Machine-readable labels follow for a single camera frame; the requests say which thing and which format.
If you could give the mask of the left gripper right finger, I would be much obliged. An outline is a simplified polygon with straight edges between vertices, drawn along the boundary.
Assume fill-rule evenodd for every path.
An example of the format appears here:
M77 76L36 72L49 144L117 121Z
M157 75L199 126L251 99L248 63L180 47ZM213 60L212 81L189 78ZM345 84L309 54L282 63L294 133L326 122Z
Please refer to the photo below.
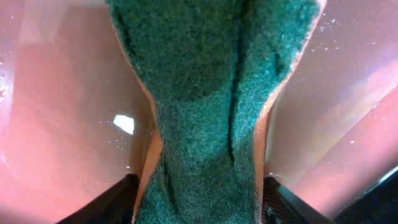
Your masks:
M263 181L264 224L335 224L284 187L273 177Z

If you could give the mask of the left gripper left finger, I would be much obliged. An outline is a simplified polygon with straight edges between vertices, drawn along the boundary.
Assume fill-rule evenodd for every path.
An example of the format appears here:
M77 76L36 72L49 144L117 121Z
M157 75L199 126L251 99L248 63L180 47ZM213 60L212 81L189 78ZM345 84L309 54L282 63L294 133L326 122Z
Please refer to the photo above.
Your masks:
M57 224L130 224L138 188L138 176L128 174L103 194Z

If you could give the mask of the orange and green sponge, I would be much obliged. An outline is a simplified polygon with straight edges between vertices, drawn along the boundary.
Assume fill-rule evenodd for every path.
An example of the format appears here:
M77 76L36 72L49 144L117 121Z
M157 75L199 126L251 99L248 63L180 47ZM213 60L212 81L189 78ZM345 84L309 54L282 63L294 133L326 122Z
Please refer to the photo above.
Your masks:
M136 223L257 223L254 130L319 15L314 0L107 2L162 141Z

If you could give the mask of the red and black tray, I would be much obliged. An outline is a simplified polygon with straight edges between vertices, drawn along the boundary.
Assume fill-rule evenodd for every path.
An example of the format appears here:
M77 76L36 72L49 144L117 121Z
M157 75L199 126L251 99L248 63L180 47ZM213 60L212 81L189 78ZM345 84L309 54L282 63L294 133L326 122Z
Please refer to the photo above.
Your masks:
M326 1L269 116L266 172L337 223L397 222L397 2ZM103 1L1 2L1 222L56 223L153 130Z

